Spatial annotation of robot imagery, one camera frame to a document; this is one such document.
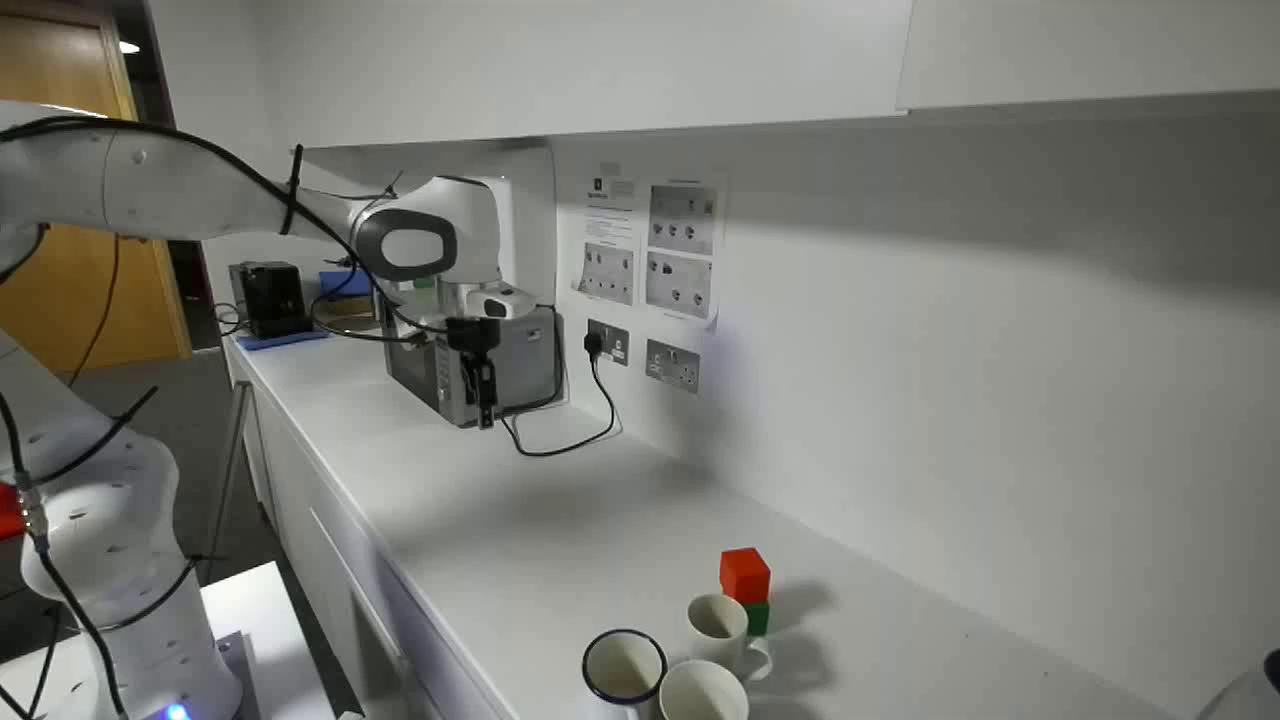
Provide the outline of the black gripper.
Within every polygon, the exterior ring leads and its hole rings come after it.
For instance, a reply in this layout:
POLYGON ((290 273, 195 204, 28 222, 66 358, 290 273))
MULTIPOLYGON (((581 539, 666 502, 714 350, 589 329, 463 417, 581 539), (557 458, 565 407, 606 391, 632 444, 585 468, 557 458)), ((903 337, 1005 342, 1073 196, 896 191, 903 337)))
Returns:
POLYGON ((513 297, 482 297, 472 306, 444 318, 444 341, 454 350, 461 350, 467 422, 482 420, 482 428, 491 428, 495 420, 495 364, 488 350, 500 342, 506 322, 517 316, 522 304, 513 297))

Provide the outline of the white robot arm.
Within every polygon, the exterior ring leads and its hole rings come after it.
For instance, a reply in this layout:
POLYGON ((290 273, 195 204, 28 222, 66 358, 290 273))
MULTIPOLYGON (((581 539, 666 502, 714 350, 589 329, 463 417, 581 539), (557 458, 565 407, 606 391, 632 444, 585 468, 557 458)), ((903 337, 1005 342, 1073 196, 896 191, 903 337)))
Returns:
MULTIPOLYGON (((55 102, 9 102, 0 122, 0 260, 23 265, 55 222, 114 236, 220 241, 292 227, 331 241, 378 277, 391 230, 441 241, 432 273, 500 277, 500 196, 488 180, 432 174, 397 198, 358 204, 286 188, 229 147, 55 102)), ((28 510, 23 578, 61 601, 95 652, 95 687, 61 720, 232 720, 245 687, 210 626, 172 536, 177 455, 124 417, 67 402, 9 438, 28 510)))

